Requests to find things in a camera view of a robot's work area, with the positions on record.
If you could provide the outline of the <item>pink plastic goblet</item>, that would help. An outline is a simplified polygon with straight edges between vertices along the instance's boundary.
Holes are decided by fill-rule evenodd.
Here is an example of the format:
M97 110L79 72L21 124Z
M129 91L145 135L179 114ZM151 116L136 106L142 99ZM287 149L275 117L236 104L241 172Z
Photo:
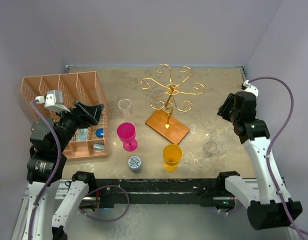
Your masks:
M135 139L136 128L132 123L124 122L120 124L117 128L117 135L123 143L124 150L133 152L138 147L138 143Z

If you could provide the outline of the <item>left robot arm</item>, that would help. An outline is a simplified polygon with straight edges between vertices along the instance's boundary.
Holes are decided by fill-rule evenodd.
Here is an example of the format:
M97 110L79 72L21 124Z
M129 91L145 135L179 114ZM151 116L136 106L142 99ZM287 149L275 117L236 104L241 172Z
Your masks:
M67 157L63 154L77 129L96 126L104 110L103 104L84 105L74 102L73 108L54 104L60 121L55 123L37 109L45 104L43 96L31 101L30 105L40 117L32 125L30 159L27 164L30 209L23 239L66 240L67 226L77 211L84 196L96 192L93 173L79 172L74 178L74 189L66 195L57 211L54 211L55 197L61 182Z

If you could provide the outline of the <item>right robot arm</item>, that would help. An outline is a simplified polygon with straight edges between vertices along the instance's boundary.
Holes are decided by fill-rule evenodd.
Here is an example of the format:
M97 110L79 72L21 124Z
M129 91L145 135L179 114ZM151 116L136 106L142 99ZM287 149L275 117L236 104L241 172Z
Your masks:
M222 196L233 194L247 209L248 220L255 230L290 226L301 214L302 206L291 199L280 176L269 148L267 125L256 117L256 96L247 91L230 93L217 114L232 123L258 184L255 191L237 172L221 172L217 192Z

